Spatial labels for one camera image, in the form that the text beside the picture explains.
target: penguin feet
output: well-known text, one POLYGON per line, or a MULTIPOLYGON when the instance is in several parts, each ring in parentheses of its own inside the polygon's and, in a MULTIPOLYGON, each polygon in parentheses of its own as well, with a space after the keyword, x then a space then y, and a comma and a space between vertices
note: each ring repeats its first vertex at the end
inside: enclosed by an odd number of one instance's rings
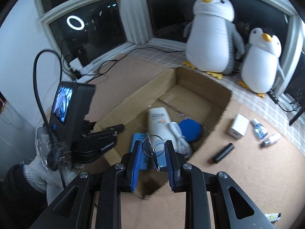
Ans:
POLYGON ((238 84, 241 85, 243 88, 249 89, 249 87, 247 86, 247 84, 245 84, 245 82, 242 81, 242 80, 238 81, 238 84))
POLYGON ((206 73, 207 73, 208 75, 211 75, 212 77, 216 77, 218 80, 221 80, 222 77, 223 77, 223 74, 218 73, 218 72, 210 72, 210 71, 207 71, 206 73))
POLYGON ((197 69, 195 66, 193 66, 188 60, 185 60, 182 62, 183 65, 185 65, 186 67, 190 67, 192 69, 197 69))
POLYGON ((265 94, 263 94, 263 93, 256 93, 256 94, 257 94, 257 96, 259 96, 261 98, 265 98, 265 94))

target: screw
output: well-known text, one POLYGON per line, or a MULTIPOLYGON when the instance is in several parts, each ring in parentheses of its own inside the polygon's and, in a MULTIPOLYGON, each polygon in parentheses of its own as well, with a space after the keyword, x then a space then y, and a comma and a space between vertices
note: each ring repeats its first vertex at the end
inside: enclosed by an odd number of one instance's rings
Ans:
POLYGON ((192 168, 192 165, 191 165, 191 164, 184 164, 184 165, 183 165, 183 168, 184 168, 184 169, 191 169, 191 168, 192 168))
POLYGON ((117 163, 117 164, 115 165, 115 168, 116 168, 116 169, 123 169, 123 168, 124 168, 124 164, 122 164, 122 163, 117 163))
POLYGON ((89 176, 89 173, 87 171, 83 171, 79 174, 80 178, 87 178, 89 176))
POLYGON ((218 176, 222 179, 226 179, 228 177, 228 174, 226 172, 221 171, 218 173, 218 176))

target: black cylinder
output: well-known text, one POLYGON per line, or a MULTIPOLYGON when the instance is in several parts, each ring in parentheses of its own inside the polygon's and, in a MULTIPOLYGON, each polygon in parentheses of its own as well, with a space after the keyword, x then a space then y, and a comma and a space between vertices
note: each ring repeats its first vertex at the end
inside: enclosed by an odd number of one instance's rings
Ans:
POLYGON ((225 156, 227 156, 228 153, 233 149, 234 145, 232 143, 229 143, 224 149, 222 149, 212 158, 213 162, 216 164, 219 163, 219 161, 222 160, 225 156))

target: small penguin plush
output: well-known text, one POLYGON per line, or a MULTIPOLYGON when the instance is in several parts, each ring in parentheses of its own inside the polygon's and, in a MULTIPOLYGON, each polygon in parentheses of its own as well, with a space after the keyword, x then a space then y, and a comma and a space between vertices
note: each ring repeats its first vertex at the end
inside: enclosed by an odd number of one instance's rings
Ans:
POLYGON ((241 70, 242 81, 239 84, 264 98, 264 93, 274 83, 277 69, 280 72, 282 70, 279 68, 281 53, 280 40, 270 30, 258 27, 252 29, 241 70))
POLYGON ((196 0, 193 13, 183 33, 187 37, 190 32, 183 64, 222 79, 222 74, 234 69, 234 46, 239 55, 245 53, 243 39, 232 23, 233 5, 229 0, 196 0))

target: blue phone case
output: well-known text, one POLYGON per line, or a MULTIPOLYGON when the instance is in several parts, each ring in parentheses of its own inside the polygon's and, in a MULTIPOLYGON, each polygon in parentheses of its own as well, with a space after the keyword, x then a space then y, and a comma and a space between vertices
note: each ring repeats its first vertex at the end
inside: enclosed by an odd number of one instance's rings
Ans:
MULTIPOLYGON (((130 147, 130 152, 132 152, 132 149, 135 145, 135 141, 139 140, 143 144, 144 139, 146 138, 146 133, 135 133, 132 137, 132 145, 130 147)), ((147 156, 145 153, 142 154, 142 159, 141 159, 141 165, 140 169, 148 169, 148 161, 149 161, 149 156, 147 156)))

